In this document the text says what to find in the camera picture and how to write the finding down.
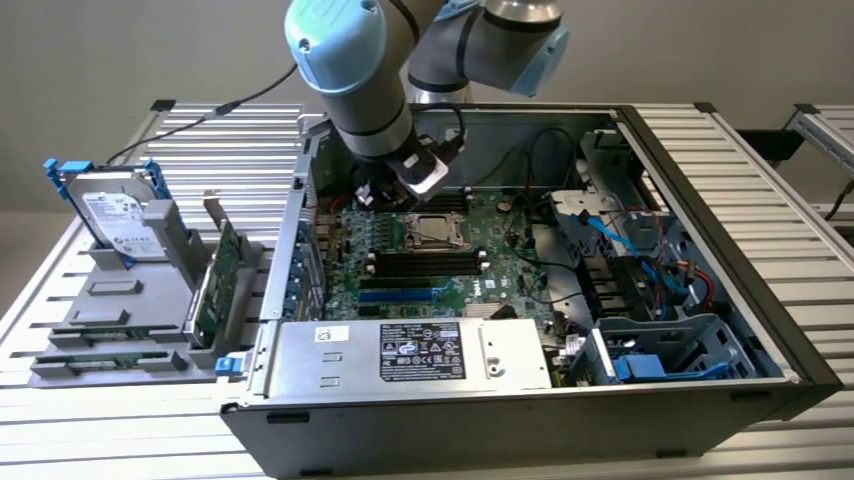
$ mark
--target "blue clip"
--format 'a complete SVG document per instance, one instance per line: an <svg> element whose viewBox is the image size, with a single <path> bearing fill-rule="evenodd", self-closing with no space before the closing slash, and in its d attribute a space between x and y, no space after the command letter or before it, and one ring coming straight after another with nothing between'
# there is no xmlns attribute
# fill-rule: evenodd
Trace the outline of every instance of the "blue clip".
<svg viewBox="0 0 854 480"><path fill-rule="evenodd" d="M217 376L237 377L243 375L243 358L221 357L214 365Z"/></svg>
<svg viewBox="0 0 854 480"><path fill-rule="evenodd" d="M74 173L82 174L90 172L95 168L95 164L88 160L76 160L72 162L66 162L62 167L59 167L60 173Z"/></svg>
<svg viewBox="0 0 854 480"><path fill-rule="evenodd" d="M573 217L581 222L581 219L578 218L578 215L573 214ZM629 250L629 253L632 253L633 257L638 256L638 250L636 250L636 246L632 243L630 240L628 240L626 238L621 237L620 235L617 235L614 232L612 232L612 230L609 230L609 227L606 227L602 222L600 221L598 218L590 217L588 219L588 224L596 228L597 230L600 230L600 232L602 232L602 235L605 235L606 237L609 237L612 240L618 241L620 243L622 243L626 246L626 249Z"/></svg>
<svg viewBox="0 0 854 480"><path fill-rule="evenodd" d="M91 165L92 165L92 162L70 162L70 163L78 164L78 167L80 167L83 163L88 163L90 164L88 169L91 169ZM50 158L43 165L44 174L48 177L48 180L51 181L51 183L54 184L54 187L56 188L56 192L59 193L60 198L66 200L71 204L71 208L75 209L75 213L78 214L78 217L83 222L83 226L90 231L90 235L92 235L92 238L95 239L95 244L98 245L98 248L106 248L106 245L102 243L102 241L98 238L98 234L95 233L95 229L92 228L92 225L86 219L86 215L83 215L80 206L75 202L75 199L72 198L71 193L68 193L68 189L66 188L66 183L63 182L63 174L64 174L63 168L58 168L56 167L58 164L59 164L59 161L55 158Z"/></svg>
<svg viewBox="0 0 854 480"><path fill-rule="evenodd" d="M614 370L617 378L624 383L680 382L726 378L730 366L721 362L701 372L666 373L658 355L624 355L614 360Z"/></svg>
<svg viewBox="0 0 854 480"><path fill-rule="evenodd" d="M653 269L653 267L646 262L641 262L641 268L644 268L644 271L650 276L653 281L658 282L658 272L656 271L656 269ZM677 282L670 275L665 276L665 285L668 285L668 288L670 288L670 290L677 292L680 295L688 295L688 288L677 285Z"/></svg>
<svg viewBox="0 0 854 480"><path fill-rule="evenodd" d="M151 175L151 182L155 185L155 195L161 200L173 200L173 193L170 192L170 187L166 184L166 178L163 177L163 169L158 162L154 160L147 160L143 164L143 169Z"/></svg>

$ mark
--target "hard drive label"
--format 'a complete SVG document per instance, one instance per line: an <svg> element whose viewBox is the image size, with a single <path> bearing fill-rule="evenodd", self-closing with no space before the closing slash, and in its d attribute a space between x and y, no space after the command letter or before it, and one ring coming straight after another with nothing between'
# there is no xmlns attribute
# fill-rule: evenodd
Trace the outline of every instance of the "hard drive label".
<svg viewBox="0 0 854 480"><path fill-rule="evenodd" d="M459 323L386 323L379 328L379 375L385 381L466 379Z"/></svg>
<svg viewBox="0 0 854 480"><path fill-rule="evenodd" d="M86 193L83 202L117 251L138 260L165 256L155 231L143 225L143 207L134 197L123 193Z"/></svg>

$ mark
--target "blue plastic latch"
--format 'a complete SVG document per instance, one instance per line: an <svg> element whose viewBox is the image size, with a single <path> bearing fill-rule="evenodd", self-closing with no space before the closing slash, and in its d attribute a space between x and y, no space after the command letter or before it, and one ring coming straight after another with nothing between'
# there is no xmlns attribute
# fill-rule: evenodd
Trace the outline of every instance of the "blue plastic latch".
<svg viewBox="0 0 854 480"><path fill-rule="evenodd" d="M346 95L371 79L386 56L386 14L379 0L294 0L285 37L306 83Z"/></svg>
<svg viewBox="0 0 854 480"><path fill-rule="evenodd" d="M243 358L221 357L214 365L217 376L235 377L243 375Z"/></svg>
<svg viewBox="0 0 854 480"><path fill-rule="evenodd" d="M66 162L62 167L59 167L59 173L86 173L95 165L88 160L76 160L71 162Z"/></svg>
<svg viewBox="0 0 854 480"><path fill-rule="evenodd" d="M658 355L624 355L614 361L622 382L662 381L668 378Z"/></svg>
<svg viewBox="0 0 854 480"><path fill-rule="evenodd" d="M561 27L553 32L552 37L549 37L544 47L537 52L532 63L510 89L511 93L529 97L540 93L541 87L556 74L569 43L570 31Z"/></svg>
<svg viewBox="0 0 854 480"><path fill-rule="evenodd" d="M718 380L730 370L726 362L714 364L700 372L666 373L658 355L624 355L614 360L614 370L621 382L678 382Z"/></svg>
<svg viewBox="0 0 854 480"><path fill-rule="evenodd" d="M60 198L63 200L68 200L70 199L68 190L66 190L66 185L63 184L63 179L60 177L59 170L56 168L58 164L59 162L56 161L55 158L48 158L48 160L44 162L44 165L43 165L44 175L48 177L48 180L54 184L54 188L56 188L56 193L59 193Z"/></svg>
<svg viewBox="0 0 854 480"><path fill-rule="evenodd" d="M437 15L437 18L433 20L434 23L462 15L475 8L479 3L481 2L478 0L449 0L442 7L442 10L439 10L439 15Z"/></svg>
<svg viewBox="0 0 854 480"><path fill-rule="evenodd" d="M143 169L151 175L151 183L155 185L155 195L161 200L173 200L173 193L170 192L170 187L166 184L166 178L163 176L163 169L158 162L154 160L147 160L143 164Z"/></svg>

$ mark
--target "green circuit board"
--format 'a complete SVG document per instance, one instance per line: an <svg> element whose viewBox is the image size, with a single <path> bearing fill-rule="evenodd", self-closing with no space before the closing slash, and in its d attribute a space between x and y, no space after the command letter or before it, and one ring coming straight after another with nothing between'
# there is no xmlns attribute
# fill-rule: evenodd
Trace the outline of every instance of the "green circuit board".
<svg viewBox="0 0 854 480"><path fill-rule="evenodd" d="M430 277L433 301L375 303L374 305L379 306L379 316L370 317L359 315L359 282L373 278L366 270L369 253L407 251L407 227L402 222L407 214L366 212L347 206L337 214L338 228L333 233L327 252L327 258L333 258L333 261L327 261L326 318L353 320L463 317L470 305L493 304L511 305L519 318L534 318L541 322L549 320L550 306L528 299L526 292L519 287L521 276L525 285L530 285L540 278L542 271L514 255L505 241L511 215L498 213L497 205L510 202L511 198L501 193L475 194L469 212L455 212L463 217L461 231L469 249L482 248L486 251L490 267L483 274ZM521 225L515 228L517 231L522 230ZM337 249L347 241L350 253L338 257ZM526 255L536 258L533 251L526 252Z"/></svg>
<svg viewBox="0 0 854 480"><path fill-rule="evenodd" d="M193 319L209 340L231 315L241 269L241 235L231 222L225 222L214 263L206 271L202 287L191 308Z"/></svg>

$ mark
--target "capacitor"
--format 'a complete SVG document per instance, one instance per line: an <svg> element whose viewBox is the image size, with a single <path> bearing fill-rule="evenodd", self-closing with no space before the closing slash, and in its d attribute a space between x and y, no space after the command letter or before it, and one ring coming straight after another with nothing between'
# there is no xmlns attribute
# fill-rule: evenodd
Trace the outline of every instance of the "capacitor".
<svg viewBox="0 0 854 480"><path fill-rule="evenodd" d="M510 202L498 202L498 205L495 205L495 211L502 215L507 215L513 212L513 204Z"/></svg>

